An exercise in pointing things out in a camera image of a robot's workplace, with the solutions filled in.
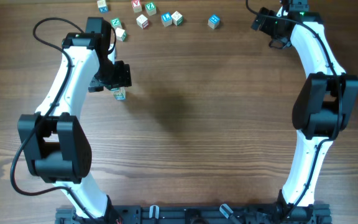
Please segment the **green base tower block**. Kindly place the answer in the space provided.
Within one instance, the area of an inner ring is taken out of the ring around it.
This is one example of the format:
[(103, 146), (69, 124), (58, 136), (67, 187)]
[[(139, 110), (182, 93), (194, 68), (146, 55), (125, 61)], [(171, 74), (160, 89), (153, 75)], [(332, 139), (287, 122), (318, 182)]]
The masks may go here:
[(115, 93), (114, 97), (117, 100), (125, 100), (126, 99), (126, 94), (125, 93)]

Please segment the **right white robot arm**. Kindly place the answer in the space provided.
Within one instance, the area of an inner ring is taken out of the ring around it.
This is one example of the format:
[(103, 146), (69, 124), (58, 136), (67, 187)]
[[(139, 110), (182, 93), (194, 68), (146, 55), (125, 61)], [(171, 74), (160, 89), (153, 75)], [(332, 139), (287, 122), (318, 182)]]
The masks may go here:
[(323, 20), (311, 12), (307, 1), (281, 1), (278, 12), (265, 7), (252, 11), (253, 30), (270, 36), (281, 48), (294, 47), (306, 81), (293, 105), (291, 119), (296, 129), (296, 149), (290, 174), (280, 198), (280, 218), (300, 218), (300, 209), (314, 209), (314, 189), (324, 158), (351, 117), (358, 94), (358, 77), (337, 62), (325, 37)]

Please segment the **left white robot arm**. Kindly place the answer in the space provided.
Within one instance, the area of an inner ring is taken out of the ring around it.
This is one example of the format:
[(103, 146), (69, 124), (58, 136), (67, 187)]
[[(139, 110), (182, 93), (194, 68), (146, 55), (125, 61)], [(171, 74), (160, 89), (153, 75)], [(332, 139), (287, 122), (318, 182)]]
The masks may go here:
[(91, 175), (91, 146), (79, 122), (87, 93), (132, 85), (130, 66), (114, 59), (117, 35), (102, 17), (89, 17), (85, 29), (68, 33), (57, 47), (62, 62), (51, 89), (35, 113), (21, 115), (17, 123), (21, 146), (12, 161), (11, 185), (31, 195), (15, 178), (17, 161), (24, 155), (30, 174), (53, 184), (34, 195), (61, 190), (73, 204), (72, 210), (59, 211), (59, 223), (123, 222)]

